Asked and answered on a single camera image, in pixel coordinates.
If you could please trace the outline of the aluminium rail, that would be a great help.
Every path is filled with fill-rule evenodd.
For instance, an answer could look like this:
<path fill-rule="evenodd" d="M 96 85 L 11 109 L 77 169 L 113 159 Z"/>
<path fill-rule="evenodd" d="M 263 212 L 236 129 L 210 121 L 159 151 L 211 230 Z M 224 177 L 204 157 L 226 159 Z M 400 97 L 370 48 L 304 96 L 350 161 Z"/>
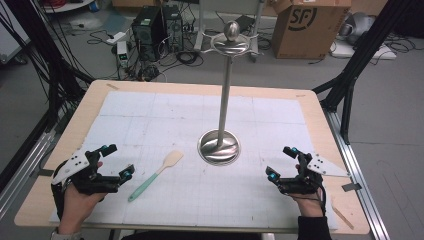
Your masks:
<path fill-rule="evenodd" d="M 390 236 L 368 188 L 368 184 L 361 171 L 354 151 L 350 144 L 345 143 L 340 133 L 341 120 L 336 113 L 324 111 L 324 115 L 332 131 L 339 152 L 341 153 L 343 162 L 350 173 L 352 182 L 361 186 L 359 190 L 356 190 L 356 194 L 359 198 L 368 225 L 370 226 L 374 240 L 390 240 Z"/>
<path fill-rule="evenodd" d="M 38 137 L 30 138 L 29 142 L 23 145 L 24 149 L 18 155 L 21 163 L 12 174 L 10 180 L 0 192 L 0 221 L 7 214 L 16 197 L 25 186 L 31 174 L 47 155 L 52 142 L 55 140 L 56 131 L 43 132 Z"/>

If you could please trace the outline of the steel utensil stand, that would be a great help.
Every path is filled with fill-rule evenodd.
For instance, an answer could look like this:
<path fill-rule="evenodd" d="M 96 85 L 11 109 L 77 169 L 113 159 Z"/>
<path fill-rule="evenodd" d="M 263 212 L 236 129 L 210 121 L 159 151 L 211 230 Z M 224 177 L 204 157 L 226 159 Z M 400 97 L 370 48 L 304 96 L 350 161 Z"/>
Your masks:
<path fill-rule="evenodd" d="M 236 57 L 253 51 L 251 42 L 256 35 L 243 35 L 240 32 L 239 24 L 236 21 L 229 21 L 225 24 L 222 33 L 208 36 L 208 38 L 210 39 L 210 48 L 205 52 L 216 52 L 224 57 L 224 77 L 218 128 L 209 130 L 200 137 L 197 151 L 206 163 L 225 166 L 235 162 L 241 152 L 238 138 L 226 130 L 233 61 Z"/>

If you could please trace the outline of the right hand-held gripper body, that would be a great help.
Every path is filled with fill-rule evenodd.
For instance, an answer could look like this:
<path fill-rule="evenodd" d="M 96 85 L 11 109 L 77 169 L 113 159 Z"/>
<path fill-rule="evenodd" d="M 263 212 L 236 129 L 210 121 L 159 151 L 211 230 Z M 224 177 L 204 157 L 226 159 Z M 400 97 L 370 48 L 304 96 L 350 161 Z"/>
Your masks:
<path fill-rule="evenodd" d="M 292 178 L 281 178 L 277 188 L 283 194 L 313 194 L 322 187 L 323 176 L 348 177 L 347 170 L 327 160 L 319 154 L 299 151 L 296 160 L 298 174 Z"/>

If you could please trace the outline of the white power strip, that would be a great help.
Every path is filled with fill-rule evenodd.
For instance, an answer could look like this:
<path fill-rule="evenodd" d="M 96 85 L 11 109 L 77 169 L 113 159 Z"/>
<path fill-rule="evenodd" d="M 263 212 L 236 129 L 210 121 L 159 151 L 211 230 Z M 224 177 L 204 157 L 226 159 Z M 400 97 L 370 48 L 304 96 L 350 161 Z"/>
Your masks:
<path fill-rule="evenodd" d="M 120 41 L 121 39 L 123 39 L 125 36 L 126 36 L 126 33 L 125 32 L 118 32 L 112 38 L 107 39 L 106 40 L 106 43 L 109 44 L 109 45 L 114 45 L 118 41 Z"/>

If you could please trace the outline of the black power adapter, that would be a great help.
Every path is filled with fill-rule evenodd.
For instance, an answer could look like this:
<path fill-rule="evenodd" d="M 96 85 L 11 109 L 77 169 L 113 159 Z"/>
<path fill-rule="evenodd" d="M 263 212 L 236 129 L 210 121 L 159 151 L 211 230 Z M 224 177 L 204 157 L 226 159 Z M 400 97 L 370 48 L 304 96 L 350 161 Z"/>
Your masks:
<path fill-rule="evenodd" d="M 152 80 L 156 79 L 159 75 L 160 75 L 160 71 L 154 65 L 146 66 L 145 68 L 140 69 L 138 72 L 138 78 L 146 82 L 151 82 Z"/>

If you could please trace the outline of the white flat board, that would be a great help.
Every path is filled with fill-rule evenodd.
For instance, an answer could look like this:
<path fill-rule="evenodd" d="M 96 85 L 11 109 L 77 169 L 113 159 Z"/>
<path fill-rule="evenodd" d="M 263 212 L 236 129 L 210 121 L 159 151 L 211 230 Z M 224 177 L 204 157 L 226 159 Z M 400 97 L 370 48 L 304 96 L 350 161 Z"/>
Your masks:
<path fill-rule="evenodd" d="M 335 58 L 351 58 L 356 53 L 367 54 L 366 50 L 360 50 L 359 48 L 354 49 L 353 45 L 350 45 L 346 41 L 335 40 L 330 47 L 330 55 Z M 372 56 L 373 60 L 395 60 L 396 54 L 385 44 L 378 47 Z"/>

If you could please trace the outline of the wooden spatula with green handle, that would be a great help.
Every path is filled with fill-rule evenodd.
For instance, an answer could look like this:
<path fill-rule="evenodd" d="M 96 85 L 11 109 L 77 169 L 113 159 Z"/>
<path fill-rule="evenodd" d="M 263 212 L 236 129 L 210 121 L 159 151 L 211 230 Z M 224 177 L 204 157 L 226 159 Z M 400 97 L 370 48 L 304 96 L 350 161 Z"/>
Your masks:
<path fill-rule="evenodd" d="M 172 150 L 162 160 L 159 158 L 140 160 L 135 165 L 135 179 L 127 202 L 135 201 L 165 169 L 173 167 L 183 156 L 181 151 Z"/>

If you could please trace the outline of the brown cardboard box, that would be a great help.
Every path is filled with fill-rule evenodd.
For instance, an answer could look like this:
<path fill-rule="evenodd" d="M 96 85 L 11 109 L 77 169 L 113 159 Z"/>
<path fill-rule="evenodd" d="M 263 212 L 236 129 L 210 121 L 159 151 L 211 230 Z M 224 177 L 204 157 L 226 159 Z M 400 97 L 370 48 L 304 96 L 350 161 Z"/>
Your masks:
<path fill-rule="evenodd" d="M 277 13 L 271 40 L 277 59 L 324 59 L 351 0 L 270 0 Z"/>

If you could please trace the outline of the person's left hand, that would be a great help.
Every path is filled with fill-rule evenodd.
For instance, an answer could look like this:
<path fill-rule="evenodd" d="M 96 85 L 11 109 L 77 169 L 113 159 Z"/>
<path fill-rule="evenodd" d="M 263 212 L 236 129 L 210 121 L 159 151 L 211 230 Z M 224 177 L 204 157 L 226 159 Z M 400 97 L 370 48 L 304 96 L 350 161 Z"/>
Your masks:
<path fill-rule="evenodd" d="M 64 210 L 58 233 L 72 235 L 80 232 L 83 222 L 105 196 L 106 193 L 82 194 L 73 184 L 70 184 L 64 194 Z"/>

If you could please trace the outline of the white grid mat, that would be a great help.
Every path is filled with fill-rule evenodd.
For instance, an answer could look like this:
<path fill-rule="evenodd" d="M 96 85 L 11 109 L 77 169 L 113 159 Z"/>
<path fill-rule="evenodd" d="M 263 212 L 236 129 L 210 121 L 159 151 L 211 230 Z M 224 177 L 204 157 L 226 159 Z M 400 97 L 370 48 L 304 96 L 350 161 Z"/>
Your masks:
<path fill-rule="evenodd" d="M 294 177 L 295 160 L 285 146 L 314 150 L 296 100 L 233 96 L 227 131 L 241 143 L 238 159 L 226 166 L 206 163 L 197 151 L 201 135 L 219 121 L 217 96 L 110 92 L 84 139 L 83 149 L 115 144 L 100 173 L 115 175 L 140 160 L 162 160 L 172 150 L 184 156 L 165 169 L 133 202 L 133 178 L 106 196 L 90 224 L 143 227 L 211 227 L 283 231 L 297 225 L 296 203 L 268 181 L 269 166 Z"/>

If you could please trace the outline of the white round table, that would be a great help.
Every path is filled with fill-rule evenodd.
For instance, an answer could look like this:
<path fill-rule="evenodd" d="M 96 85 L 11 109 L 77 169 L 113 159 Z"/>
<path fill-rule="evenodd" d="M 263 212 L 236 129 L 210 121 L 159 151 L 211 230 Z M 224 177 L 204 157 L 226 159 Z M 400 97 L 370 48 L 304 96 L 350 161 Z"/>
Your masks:
<path fill-rule="evenodd" d="M 46 13 L 61 13 L 88 7 L 95 0 L 43 0 L 42 9 Z"/>

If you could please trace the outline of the slim black computer tower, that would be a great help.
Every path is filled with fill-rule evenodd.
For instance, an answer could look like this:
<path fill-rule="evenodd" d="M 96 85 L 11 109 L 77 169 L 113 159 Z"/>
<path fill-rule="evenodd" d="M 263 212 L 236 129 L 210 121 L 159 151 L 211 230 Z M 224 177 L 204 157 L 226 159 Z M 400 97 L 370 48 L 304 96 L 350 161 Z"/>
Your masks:
<path fill-rule="evenodd" d="M 183 50 L 182 17 L 176 5 L 164 5 L 162 7 L 164 25 L 167 34 L 168 49 L 171 52 Z"/>

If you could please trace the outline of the white device with green display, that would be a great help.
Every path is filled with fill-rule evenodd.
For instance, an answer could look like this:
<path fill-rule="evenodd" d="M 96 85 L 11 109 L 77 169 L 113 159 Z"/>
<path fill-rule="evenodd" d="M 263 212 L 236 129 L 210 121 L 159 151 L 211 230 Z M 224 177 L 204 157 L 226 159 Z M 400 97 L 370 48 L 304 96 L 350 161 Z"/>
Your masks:
<path fill-rule="evenodd" d="M 126 41 L 118 41 L 116 44 L 116 55 L 121 67 L 127 68 L 129 63 L 128 46 Z"/>

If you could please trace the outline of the person's right hand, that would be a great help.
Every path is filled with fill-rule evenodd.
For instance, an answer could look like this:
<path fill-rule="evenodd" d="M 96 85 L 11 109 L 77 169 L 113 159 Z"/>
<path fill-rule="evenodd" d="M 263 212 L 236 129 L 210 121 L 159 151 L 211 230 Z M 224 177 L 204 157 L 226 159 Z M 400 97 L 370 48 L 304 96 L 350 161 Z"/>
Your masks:
<path fill-rule="evenodd" d="M 290 194 L 290 197 L 297 203 L 302 217 L 324 216 L 320 190 L 313 194 Z"/>

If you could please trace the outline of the thin wooden stick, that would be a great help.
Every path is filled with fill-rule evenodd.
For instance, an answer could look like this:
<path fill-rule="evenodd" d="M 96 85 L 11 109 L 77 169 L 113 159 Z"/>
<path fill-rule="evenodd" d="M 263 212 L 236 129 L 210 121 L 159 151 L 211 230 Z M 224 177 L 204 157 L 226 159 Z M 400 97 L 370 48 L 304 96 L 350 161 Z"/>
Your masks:
<path fill-rule="evenodd" d="M 331 207 L 334 213 L 343 221 L 346 226 L 348 226 L 351 230 L 355 229 L 353 223 L 348 218 L 349 204 L 345 199 L 332 196 Z"/>

